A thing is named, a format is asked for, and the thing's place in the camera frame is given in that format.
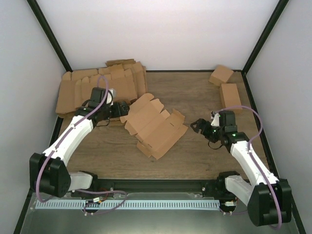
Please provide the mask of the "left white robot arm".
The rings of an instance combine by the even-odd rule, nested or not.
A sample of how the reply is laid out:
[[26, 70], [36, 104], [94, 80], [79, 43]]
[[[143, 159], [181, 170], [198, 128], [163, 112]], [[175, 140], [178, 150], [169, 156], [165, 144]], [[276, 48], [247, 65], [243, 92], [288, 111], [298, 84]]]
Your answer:
[[100, 185], [86, 172], [69, 173], [68, 162], [82, 140], [101, 121], [128, 115], [125, 101], [115, 102], [114, 89], [93, 88], [88, 100], [76, 110], [69, 126], [43, 153], [34, 153], [29, 160], [30, 185], [36, 195], [45, 193], [63, 197], [68, 191], [83, 190], [89, 197], [99, 193]]

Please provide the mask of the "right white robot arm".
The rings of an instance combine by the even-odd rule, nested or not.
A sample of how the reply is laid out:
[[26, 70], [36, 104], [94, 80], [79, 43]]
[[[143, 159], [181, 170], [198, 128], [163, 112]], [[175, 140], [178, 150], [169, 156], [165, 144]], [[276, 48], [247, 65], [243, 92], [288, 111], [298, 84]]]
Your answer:
[[221, 174], [217, 192], [221, 196], [234, 194], [247, 207], [251, 222], [259, 226], [280, 229], [291, 220], [292, 189], [285, 179], [279, 179], [257, 156], [252, 140], [239, 132], [235, 113], [220, 110], [211, 113], [211, 120], [202, 118], [191, 124], [194, 132], [202, 134], [209, 142], [220, 142], [221, 146], [236, 159], [248, 180], [235, 172]]

